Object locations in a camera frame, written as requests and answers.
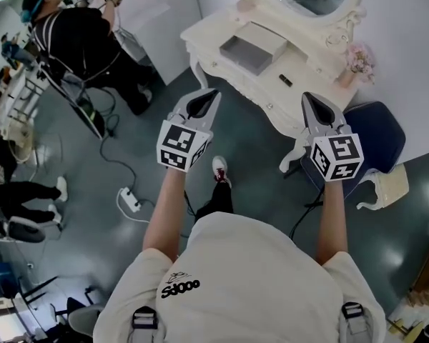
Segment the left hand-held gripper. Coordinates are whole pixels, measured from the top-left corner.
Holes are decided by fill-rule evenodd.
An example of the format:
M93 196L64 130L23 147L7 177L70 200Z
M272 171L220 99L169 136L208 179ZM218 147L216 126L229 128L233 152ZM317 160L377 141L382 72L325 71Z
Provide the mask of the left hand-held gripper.
M157 140L157 162L188 172L211 142L212 123L221 102L217 89L206 88L185 94L169 118L162 122Z

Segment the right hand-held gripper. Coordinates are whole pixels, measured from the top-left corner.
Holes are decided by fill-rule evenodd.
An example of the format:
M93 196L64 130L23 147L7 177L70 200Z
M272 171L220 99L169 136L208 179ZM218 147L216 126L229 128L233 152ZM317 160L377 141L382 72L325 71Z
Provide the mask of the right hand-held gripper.
M364 162L360 137L340 108L322 95L302 94L310 150L305 160L325 182L354 179Z

